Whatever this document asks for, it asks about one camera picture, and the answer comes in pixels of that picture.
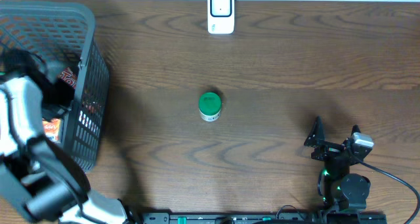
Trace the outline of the small orange box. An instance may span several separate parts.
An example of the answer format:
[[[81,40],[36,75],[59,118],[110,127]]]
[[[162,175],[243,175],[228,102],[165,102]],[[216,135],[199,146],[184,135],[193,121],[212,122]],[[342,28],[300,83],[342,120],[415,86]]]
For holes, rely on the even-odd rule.
[[[62,140],[62,128],[63,120],[59,118],[53,118],[50,121],[43,120],[43,128],[46,137],[54,142],[61,143]]]

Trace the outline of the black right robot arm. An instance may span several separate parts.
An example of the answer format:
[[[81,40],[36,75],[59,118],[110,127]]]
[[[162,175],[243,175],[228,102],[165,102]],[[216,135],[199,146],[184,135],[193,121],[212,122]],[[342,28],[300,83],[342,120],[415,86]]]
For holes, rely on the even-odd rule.
[[[363,134],[357,125],[352,127],[350,137],[341,144],[326,140],[321,117],[304,142],[311,147],[313,160],[324,163],[318,180],[318,193],[325,198],[325,207],[330,212],[358,212],[366,209],[370,180],[350,172],[350,167],[360,163],[374,147],[371,136]]]

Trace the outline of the green lid jar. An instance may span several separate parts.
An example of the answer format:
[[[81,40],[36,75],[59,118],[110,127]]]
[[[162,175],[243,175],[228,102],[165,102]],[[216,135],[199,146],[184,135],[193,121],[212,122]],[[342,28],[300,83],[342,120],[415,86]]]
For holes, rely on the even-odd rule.
[[[199,98],[199,113],[204,121],[217,120],[221,115],[221,110],[222,101],[216,93],[207,92]]]

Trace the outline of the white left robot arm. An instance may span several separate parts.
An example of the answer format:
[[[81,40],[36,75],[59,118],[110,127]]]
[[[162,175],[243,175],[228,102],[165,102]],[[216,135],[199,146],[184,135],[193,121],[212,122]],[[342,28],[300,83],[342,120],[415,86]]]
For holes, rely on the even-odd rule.
[[[1,65],[1,195],[31,223],[142,223],[45,134],[43,106],[72,97],[58,83],[66,65],[22,49],[3,51]]]

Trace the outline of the red snack bag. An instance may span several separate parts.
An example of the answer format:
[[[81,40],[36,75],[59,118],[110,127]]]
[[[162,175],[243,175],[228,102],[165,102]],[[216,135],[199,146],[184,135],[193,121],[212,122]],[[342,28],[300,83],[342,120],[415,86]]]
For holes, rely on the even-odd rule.
[[[69,86],[76,88],[77,85],[77,75],[74,74],[69,68],[66,68],[60,73],[59,78],[64,81]]]

